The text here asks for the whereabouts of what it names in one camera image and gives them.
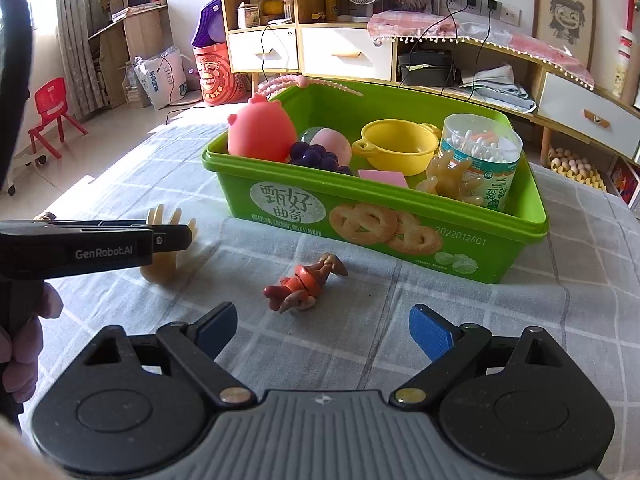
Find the person's left hand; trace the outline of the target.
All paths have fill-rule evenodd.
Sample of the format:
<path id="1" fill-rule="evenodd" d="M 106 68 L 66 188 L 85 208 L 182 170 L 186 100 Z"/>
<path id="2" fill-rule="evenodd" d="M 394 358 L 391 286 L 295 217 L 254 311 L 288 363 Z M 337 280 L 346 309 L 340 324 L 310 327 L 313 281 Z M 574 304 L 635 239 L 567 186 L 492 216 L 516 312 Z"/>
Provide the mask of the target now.
<path id="1" fill-rule="evenodd" d="M 63 301 L 58 291 L 49 283 L 43 284 L 43 292 L 35 314 L 15 336 L 1 330 L 1 363 L 6 364 L 2 373 L 2 386 L 17 403 L 28 401 L 36 390 L 38 359 L 43 348 L 40 320 L 58 318 Z"/>

